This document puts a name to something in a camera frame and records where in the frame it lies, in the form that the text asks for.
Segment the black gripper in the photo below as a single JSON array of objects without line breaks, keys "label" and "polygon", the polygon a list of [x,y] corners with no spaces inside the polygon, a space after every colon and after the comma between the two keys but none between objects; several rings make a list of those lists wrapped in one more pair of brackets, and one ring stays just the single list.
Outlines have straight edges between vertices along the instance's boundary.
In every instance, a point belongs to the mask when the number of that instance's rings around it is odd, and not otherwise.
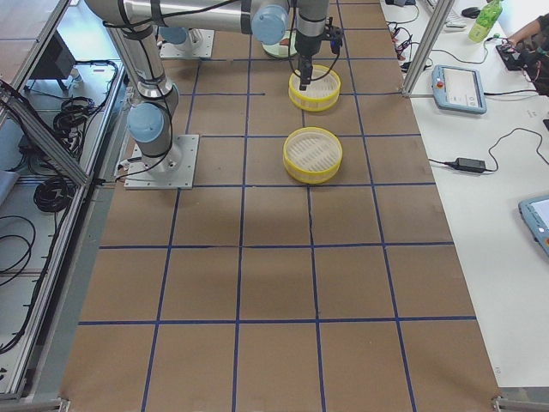
[{"label": "black gripper", "polygon": [[312,60],[319,53],[322,44],[322,35],[315,37],[296,33],[295,48],[299,54],[299,90],[305,91],[311,84]]}]

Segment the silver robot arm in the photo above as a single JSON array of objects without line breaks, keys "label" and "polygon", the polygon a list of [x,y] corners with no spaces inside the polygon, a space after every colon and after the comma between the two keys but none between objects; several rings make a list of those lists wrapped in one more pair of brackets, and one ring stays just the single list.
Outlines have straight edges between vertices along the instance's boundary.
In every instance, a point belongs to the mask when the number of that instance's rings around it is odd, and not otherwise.
[{"label": "silver robot arm", "polygon": [[326,1],[89,1],[87,6],[120,37],[117,49],[137,77],[141,100],[130,110],[128,130],[146,171],[170,169],[179,158],[172,126],[178,90],[161,61],[156,28],[242,33],[264,45],[278,43],[291,29],[296,33],[301,89],[316,80],[313,58],[321,44],[340,39]]},{"label": "silver robot arm", "polygon": [[273,45],[260,44],[256,51],[248,51],[243,45],[231,42],[223,33],[215,36],[212,30],[160,29],[160,56],[168,68],[175,60],[200,60],[198,91],[237,93],[244,89],[244,76],[249,68],[270,72],[296,68],[293,58],[296,34],[286,31],[284,37]]}]

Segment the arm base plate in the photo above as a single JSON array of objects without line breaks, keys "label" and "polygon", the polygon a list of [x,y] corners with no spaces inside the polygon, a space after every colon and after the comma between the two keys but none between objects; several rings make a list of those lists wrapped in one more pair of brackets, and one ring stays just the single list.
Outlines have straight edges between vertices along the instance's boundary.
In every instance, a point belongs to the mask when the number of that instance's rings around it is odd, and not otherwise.
[{"label": "arm base plate", "polygon": [[124,179],[124,188],[127,190],[192,189],[198,147],[198,135],[176,135],[167,157],[149,170],[157,160],[143,157],[135,143],[132,155],[141,159],[130,163],[127,171],[129,177]]},{"label": "arm base plate", "polygon": [[160,28],[160,56],[165,60],[211,58],[214,30]]}]

